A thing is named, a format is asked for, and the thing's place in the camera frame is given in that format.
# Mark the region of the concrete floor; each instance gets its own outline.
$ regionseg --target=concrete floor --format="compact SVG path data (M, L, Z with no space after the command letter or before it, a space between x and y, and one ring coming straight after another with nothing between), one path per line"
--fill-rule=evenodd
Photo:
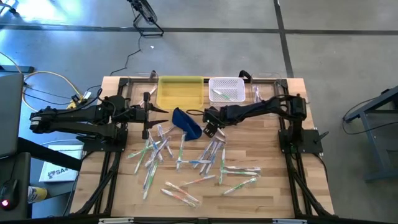
M171 28L277 29L272 0L150 0L159 24ZM398 3L393 0L279 0L286 29L398 30ZM126 1L25 0L15 3L20 17L0 13L0 24L60 24L131 27ZM20 65L67 76L82 91L123 67L137 50L136 32L0 30L0 50ZM398 35L287 35L294 77L305 79L315 125L330 134L323 140L329 187L337 215L398 222L397 180L371 184L363 175L375 170L365 134L347 136L341 118L360 101L398 84ZM117 75L236 76L278 73L287 76L279 34L167 32L161 39L141 39L142 52ZM0 58L0 63L8 63ZM34 87L64 96L73 90L46 75L30 80ZM56 100L45 95L40 97ZM34 108L47 104L29 99ZM20 136L37 143L73 138L65 134L36 136L29 131L30 110L22 107ZM363 127L351 125L353 131ZM32 169L41 169L39 162ZM34 217L60 215L65 197L34 205Z

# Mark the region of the yellow bin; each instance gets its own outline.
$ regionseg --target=yellow bin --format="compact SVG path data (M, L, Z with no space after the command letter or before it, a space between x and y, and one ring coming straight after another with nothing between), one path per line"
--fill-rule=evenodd
M156 103L162 109L200 109L203 105L203 77L160 77Z

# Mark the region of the wooden tabletop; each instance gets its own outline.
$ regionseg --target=wooden tabletop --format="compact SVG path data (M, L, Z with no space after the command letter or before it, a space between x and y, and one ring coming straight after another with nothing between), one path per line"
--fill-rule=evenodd
M118 89L120 77L104 77L101 97L115 95ZM304 80L301 78L288 78L289 93L296 95L300 93L307 98ZM153 84L135 84L132 89L132 103L137 104L142 100L142 94L150 91ZM261 95L264 99L274 95L270 85L259 85ZM205 84L205 103L203 108L210 106L208 99L208 87ZM155 103L156 93L152 95L151 102ZM244 104L253 103L251 85L246 84L246 101ZM169 119L162 123L163 129L172 125L172 114L151 113L150 119ZM201 116L193 117L200 125L205 126ZM312 114L307 105L307 118L303 122L304 129L312 129ZM294 217L292 199L290 196L289 180L287 177L286 161L279 149L277 131L280 129L278 116L265 114L245 119L237 126L224 128L227 135L226 143L226 165L227 166L258 166L261 167L261 176L257 182L247 185L227 196L221 193L229 188L250 179L237 175L224 175L223 183L218 185L217 179L206 180L202 183L192 184L184 187L189 194L201 201L199 208L191 208L172 197L163 194L160 189L169 189L165 182L180 185L201 178L199 169L192 169L189 164L183 164L180 172L175 170L182 130L173 129L168 136L171 136L170 147L175 155L171 159L167 150L163 151L165 162L158 166L152 187L146 200L142 199L143 183L147 174L143 166L134 175L134 169L139 157L127 159L127 155L137 152L144 147L144 140L141 139L142 125L129 124L129 138L126 150L122 153L120 161L116 191L112 209L112 217L208 217L208 218L275 218ZM157 136L156 128L151 133ZM183 159L197 159L208 145L210 139L204 134L200 139L188 141L183 150ZM97 187L103 163L103 152L94 152L83 161L80 176L73 197L71 212L77 211L89 199ZM325 171L321 162L311 154L303 154L303 164L307 184L314 196L326 210L333 213L330 193L326 181ZM210 174L220 175L221 152L217 154L216 163L209 171ZM298 188L300 208L304 212L304 205L301 190ZM108 187L104 191L103 205L106 204Z

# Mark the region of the blue cloth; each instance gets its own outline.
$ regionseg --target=blue cloth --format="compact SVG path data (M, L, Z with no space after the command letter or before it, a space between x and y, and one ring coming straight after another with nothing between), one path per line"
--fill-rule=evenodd
M172 122L174 125L187 132L187 135L185 136L186 141L200 138L200 126L191 117L189 117L189 115L180 110L180 108L174 109Z

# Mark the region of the white plastic basket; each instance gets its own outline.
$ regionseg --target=white plastic basket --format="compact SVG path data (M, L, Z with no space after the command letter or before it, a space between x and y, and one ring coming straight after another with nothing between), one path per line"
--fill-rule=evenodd
M211 78L209 79L209 99L212 105L233 105L246 99L242 78Z

